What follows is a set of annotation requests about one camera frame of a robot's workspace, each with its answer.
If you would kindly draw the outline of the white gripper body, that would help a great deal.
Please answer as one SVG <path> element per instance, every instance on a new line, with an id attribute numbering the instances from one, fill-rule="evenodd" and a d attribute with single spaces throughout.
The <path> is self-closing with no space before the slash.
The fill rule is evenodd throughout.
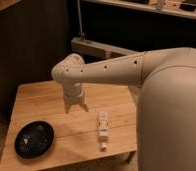
<path id="1" fill-rule="evenodd" d="M 85 103 L 85 93 L 82 84 L 65 84 L 63 86 L 63 99 L 67 105 L 83 105 Z"/>

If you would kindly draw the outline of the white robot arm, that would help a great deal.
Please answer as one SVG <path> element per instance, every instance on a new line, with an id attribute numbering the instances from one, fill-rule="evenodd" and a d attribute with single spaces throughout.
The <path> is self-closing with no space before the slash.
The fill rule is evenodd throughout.
<path id="1" fill-rule="evenodd" d="M 196 171 L 196 48 L 170 48 L 86 64 L 75 53 L 51 75 L 64 101 L 84 100 L 84 83 L 133 85 L 139 171 Z"/>

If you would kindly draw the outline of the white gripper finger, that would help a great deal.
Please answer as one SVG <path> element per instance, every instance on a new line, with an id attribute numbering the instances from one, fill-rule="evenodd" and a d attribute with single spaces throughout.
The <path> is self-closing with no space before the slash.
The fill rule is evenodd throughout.
<path id="1" fill-rule="evenodd" d="M 81 107 L 82 109 L 84 109 L 86 112 L 89 111 L 88 106 L 87 106 L 86 103 L 81 103 L 81 104 L 80 104 L 80 107 Z"/>
<path id="2" fill-rule="evenodd" d="M 70 111 L 71 105 L 70 104 L 65 104 L 65 113 L 68 114 Z"/>

